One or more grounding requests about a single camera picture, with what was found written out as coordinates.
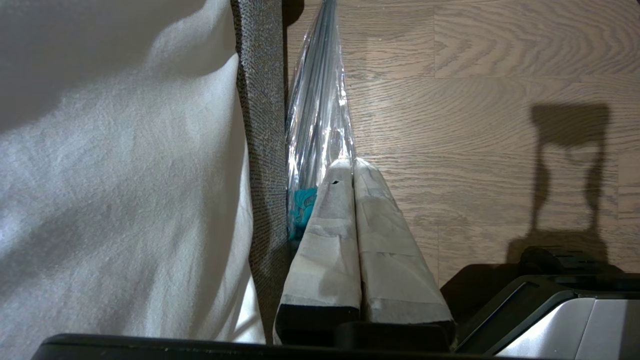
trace plastic wrap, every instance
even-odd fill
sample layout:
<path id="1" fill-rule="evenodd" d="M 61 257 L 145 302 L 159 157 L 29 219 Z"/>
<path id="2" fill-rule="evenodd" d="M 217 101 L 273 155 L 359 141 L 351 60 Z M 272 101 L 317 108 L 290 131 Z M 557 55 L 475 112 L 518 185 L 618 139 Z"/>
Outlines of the plastic wrap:
<path id="1" fill-rule="evenodd" d="M 320 6 L 292 83 L 287 223 L 293 249 L 302 239 L 329 165 L 355 157 L 336 7 L 335 0 L 324 0 Z"/>

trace gray fabric panel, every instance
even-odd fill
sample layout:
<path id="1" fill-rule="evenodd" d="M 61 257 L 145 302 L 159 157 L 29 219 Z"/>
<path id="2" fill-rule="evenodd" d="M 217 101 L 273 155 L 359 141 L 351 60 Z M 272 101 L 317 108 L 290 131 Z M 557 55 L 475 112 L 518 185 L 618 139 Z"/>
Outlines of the gray fabric panel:
<path id="1" fill-rule="evenodd" d="M 231 0 L 240 55 L 237 87 L 249 147 L 253 272 L 267 343 L 289 262 L 281 1 Z"/>

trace white paper wrapping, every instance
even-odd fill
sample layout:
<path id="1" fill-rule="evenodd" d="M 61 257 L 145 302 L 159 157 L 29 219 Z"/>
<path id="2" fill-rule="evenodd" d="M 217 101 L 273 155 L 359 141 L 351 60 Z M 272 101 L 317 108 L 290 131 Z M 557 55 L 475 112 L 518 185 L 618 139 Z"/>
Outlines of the white paper wrapping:
<path id="1" fill-rule="evenodd" d="M 281 304 L 360 309 L 351 169 L 351 160 L 336 160 L 329 166 L 291 263 Z"/>
<path id="2" fill-rule="evenodd" d="M 354 188 L 364 319 L 451 321 L 451 312 L 380 171 L 356 159 Z"/>

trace white fabric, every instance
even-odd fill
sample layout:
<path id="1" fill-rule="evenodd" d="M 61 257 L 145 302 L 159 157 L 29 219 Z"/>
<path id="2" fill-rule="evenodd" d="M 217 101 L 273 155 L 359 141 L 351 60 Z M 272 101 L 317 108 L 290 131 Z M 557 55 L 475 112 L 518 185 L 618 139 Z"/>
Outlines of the white fabric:
<path id="1" fill-rule="evenodd" d="M 228 1 L 0 2 L 0 358 L 264 342 Z"/>

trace teal object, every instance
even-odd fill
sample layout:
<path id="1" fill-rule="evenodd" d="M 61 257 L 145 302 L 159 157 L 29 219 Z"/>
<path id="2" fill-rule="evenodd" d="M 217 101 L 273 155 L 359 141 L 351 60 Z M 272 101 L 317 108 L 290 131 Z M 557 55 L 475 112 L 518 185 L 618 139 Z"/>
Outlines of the teal object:
<path id="1" fill-rule="evenodd" d="M 289 231 L 289 240 L 300 241 L 305 233 L 311 214 L 316 203 L 317 188 L 300 189 L 293 193 L 294 209 L 291 210 L 293 217 L 293 229 Z"/>

